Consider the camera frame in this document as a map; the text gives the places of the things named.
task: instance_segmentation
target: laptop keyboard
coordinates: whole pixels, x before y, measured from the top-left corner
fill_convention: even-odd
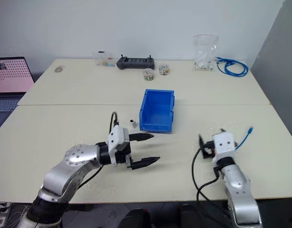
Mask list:
[[[0,112],[11,112],[17,107],[20,99],[3,99],[0,100]]]

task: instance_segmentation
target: floor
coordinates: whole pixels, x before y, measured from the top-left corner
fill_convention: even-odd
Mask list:
[[[292,198],[258,200],[262,214],[264,228],[292,228]],[[177,208],[187,202],[159,202],[159,203],[125,203],[125,204],[94,204],[77,205],[78,209],[87,208],[90,211],[70,210],[63,216],[65,228],[117,228],[123,217],[132,209],[147,209],[156,228],[178,228]],[[225,206],[225,201],[216,201],[220,206]],[[227,219],[207,203],[203,205],[216,219],[227,224]],[[11,214],[24,209],[25,204],[13,204]],[[208,222],[210,228],[221,226]]]

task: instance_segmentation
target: blue cable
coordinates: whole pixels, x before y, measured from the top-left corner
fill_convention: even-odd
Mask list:
[[[225,66],[224,66],[224,71],[222,71],[219,67],[219,64],[222,63],[222,62],[225,62]],[[231,72],[227,69],[227,67],[233,65],[233,64],[240,64],[242,65],[242,67],[244,68],[244,70],[241,72],[241,73],[234,73],[234,72]],[[245,75],[247,75],[248,73],[248,66],[246,66],[244,63],[241,63],[239,61],[236,61],[234,59],[227,59],[227,58],[221,58],[221,57],[217,57],[217,68],[224,74],[226,75],[230,75],[230,76],[234,76],[234,77],[244,77]]]
[[[250,127],[250,128],[249,128],[249,130],[248,130],[248,132],[247,132],[247,135],[245,136],[245,138],[243,139],[243,141],[242,141],[242,142],[236,147],[235,150],[239,149],[239,148],[243,145],[243,143],[245,142],[245,140],[246,140],[247,137],[250,135],[250,133],[252,132],[253,129],[254,129],[254,127]]]

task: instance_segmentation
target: small jar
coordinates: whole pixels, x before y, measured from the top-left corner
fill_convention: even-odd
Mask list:
[[[154,71],[151,68],[144,69],[142,75],[146,81],[152,81],[154,79]]]
[[[161,75],[169,74],[169,65],[164,63],[159,65],[159,71]]]

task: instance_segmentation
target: laptop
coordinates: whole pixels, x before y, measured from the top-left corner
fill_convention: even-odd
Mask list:
[[[33,84],[24,57],[0,58],[0,127]]]

